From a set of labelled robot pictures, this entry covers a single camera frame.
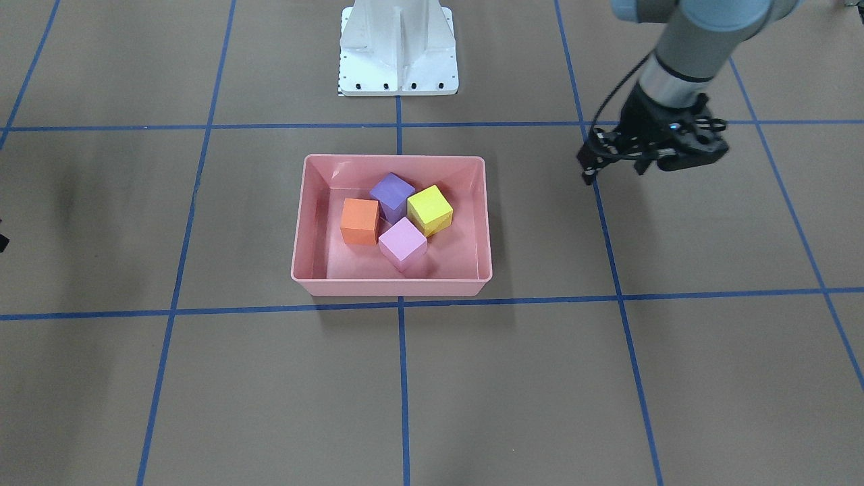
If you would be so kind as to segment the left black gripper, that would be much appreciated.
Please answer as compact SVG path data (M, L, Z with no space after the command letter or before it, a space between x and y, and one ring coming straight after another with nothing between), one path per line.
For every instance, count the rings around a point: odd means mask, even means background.
M726 120L714 117L708 102L709 96L700 92L690 107L664 107L633 86L613 130L592 124L576 156L581 178L592 186L597 174L616 162L631 162L642 176L652 163L674 171L719 161L730 149L722 136Z

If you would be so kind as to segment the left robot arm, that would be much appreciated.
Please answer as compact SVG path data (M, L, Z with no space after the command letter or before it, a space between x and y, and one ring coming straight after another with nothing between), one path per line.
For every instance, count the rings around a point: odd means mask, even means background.
M630 71L637 80L613 130L591 123L576 158L586 185L612 163L644 174L714 164L728 153L726 121L713 116L706 88L741 43L787 18L799 1L614 1L618 19L664 26Z

